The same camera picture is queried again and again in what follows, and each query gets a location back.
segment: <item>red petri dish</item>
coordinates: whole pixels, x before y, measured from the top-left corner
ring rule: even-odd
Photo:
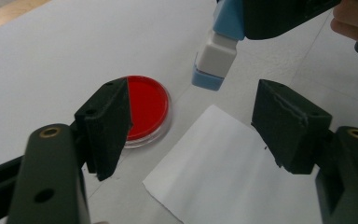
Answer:
[[[168,131],[171,99],[165,88],[150,77],[127,77],[132,127],[125,147],[140,147]]]

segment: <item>black plastic mount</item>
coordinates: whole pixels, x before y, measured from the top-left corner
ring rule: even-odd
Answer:
[[[243,0],[245,36],[268,39],[334,7],[340,0]]]
[[[332,116],[283,84],[258,83],[252,125],[279,166],[292,174],[310,174]]]
[[[131,127],[127,79],[103,84],[75,118],[35,131],[23,157],[0,165],[0,218],[10,212],[9,223],[90,223],[81,167],[86,162],[99,180],[116,170]]]
[[[278,165],[316,177],[324,224],[358,223],[358,128],[328,130],[332,117],[283,84],[260,80],[252,123]]]

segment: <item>table surface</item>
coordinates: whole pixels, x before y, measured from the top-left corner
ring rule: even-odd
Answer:
[[[0,163],[22,155],[39,127],[70,124],[105,82],[152,77],[172,97],[172,126],[153,145],[124,149],[116,173],[104,182],[86,175],[91,220],[180,223],[142,181],[200,114],[217,105],[250,126],[258,79],[289,85],[315,51],[318,35],[348,41],[327,29],[330,12],[270,40],[245,40],[221,90],[207,91],[190,80],[214,7],[213,0],[51,1],[1,26]],[[297,83],[301,91],[309,82]],[[310,200],[317,202],[316,191]],[[315,205],[315,219],[304,223],[321,222],[318,210]]]

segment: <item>finger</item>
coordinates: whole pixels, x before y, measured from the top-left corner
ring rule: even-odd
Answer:
[[[358,27],[358,1],[343,0],[333,10],[337,21]]]
[[[336,33],[345,35],[351,39],[354,39],[358,42],[358,27],[348,25],[341,21],[333,19],[330,23],[331,29]]]

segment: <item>paper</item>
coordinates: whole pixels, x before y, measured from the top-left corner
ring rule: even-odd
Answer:
[[[265,147],[212,105],[144,184],[184,223],[321,223],[314,176],[280,169]]]

